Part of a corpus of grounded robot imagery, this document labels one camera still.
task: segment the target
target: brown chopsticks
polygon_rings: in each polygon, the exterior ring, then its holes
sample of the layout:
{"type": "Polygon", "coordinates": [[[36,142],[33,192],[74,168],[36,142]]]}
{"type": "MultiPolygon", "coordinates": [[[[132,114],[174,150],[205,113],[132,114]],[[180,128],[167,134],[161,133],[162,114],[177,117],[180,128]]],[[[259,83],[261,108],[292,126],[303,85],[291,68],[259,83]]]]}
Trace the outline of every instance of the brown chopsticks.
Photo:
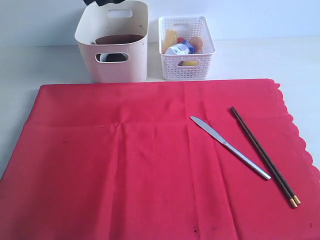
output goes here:
{"type": "Polygon", "coordinates": [[[250,131],[248,126],[246,125],[245,121],[241,118],[239,113],[234,107],[231,107],[232,112],[234,113],[236,119],[242,126],[243,130],[246,132],[247,136],[250,138],[251,143],[254,145],[255,149],[259,152],[260,156],[264,160],[265,164],[271,171],[273,177],[275,178],[276,183],[278,184],[279,188],[282,190],[285,197],[288,199],[290,204],[293,208],[296,208],[301,202],[296,196],[296,194],[293,192],[291,187],[288,185],[285,178],[282,176],[282,174],[279,172],[275,164],[272,162],[266,151],[263,149],[263,147],[260,145],[258,140],[255,138],[253,133],[250,131]]]}

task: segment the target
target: white table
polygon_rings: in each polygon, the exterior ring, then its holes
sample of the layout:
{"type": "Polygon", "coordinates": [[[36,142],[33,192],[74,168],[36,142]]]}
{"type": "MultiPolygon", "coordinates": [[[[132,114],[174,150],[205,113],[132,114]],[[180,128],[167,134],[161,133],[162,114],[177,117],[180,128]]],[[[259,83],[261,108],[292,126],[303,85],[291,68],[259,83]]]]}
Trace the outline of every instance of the white table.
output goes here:
{"type": "MultiPolygon", "coordinates": [[[[216,41],[208,79],[270,78],[320,169],[320,37],[216,41]]],[[[163,81],[158,45],[148,81],[163,81]]],[[[0,176],[43,84],[91,83],[77,46],[0,48],[0,176]]]]}

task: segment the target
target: white basket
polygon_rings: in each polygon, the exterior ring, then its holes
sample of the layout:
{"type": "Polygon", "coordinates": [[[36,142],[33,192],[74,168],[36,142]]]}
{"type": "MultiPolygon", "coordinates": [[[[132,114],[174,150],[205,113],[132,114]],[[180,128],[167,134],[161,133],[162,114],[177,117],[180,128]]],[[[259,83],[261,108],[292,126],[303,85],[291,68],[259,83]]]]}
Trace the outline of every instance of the white basket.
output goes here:
{"type": "Polygon", "coordinates": [[[215,45],[210,36],[206,18],[197,17],[161,17],[159,18],[159,52],[162,61],[162,75],[165,80],[203,80],[207,77],[215,45]],[[201,54],[166,55],[162,54],[162,45],[167,30],[175,30],[178,37],[189,40],[200,37],[203,41],[201,54]],[[196,66],[179,66],[182,61],[197,61],[196,66]]]}
{"type": "Polygon", "coordinates": [[[84,10],[74,37],[86,67],[98,83],[143,82],[148,75],[148,29],[148,7],[144,2],[126,0],[104,6],[94,2],[84,10]],[[117,11],[130,11],[132,16],[112,17],[110,11],[112,16],[117,11]],[[96,39],[111,35],[141,35],[143,38],[128,44],[93,44],[96,39]],[[100,54],[110,53],[124,53],[128,59],[99,61],[100,54]]]}

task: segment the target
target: white wall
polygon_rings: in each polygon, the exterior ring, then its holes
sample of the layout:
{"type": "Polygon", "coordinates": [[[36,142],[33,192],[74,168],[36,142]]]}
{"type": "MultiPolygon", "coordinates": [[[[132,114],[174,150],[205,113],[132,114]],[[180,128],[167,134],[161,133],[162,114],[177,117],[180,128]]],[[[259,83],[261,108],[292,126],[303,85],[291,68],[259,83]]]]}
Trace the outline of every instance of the white wall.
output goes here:
{"type": "MultiPolygon", "coordinates": [[[[161,16],[203,15],[215,40],[320,36],[320,0],[144,0],[161,16]]],[[[74,45],[83,0],[1,0],[0,46],[74,45]]]]}

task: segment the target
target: red tablecloth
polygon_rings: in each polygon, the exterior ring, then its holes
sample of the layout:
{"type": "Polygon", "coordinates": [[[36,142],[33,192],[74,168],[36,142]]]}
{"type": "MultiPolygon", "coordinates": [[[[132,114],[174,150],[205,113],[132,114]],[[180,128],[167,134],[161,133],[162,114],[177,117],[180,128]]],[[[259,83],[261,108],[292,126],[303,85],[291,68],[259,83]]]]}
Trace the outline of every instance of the red tablecloth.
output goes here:
{"type": "Polygon", "coordinates": [[[1,240],[319,240],[320,174],[270,79],[44,85],[0,182],[1,240]],[[302,204],[266,169],[235,106],[302,204]]]}

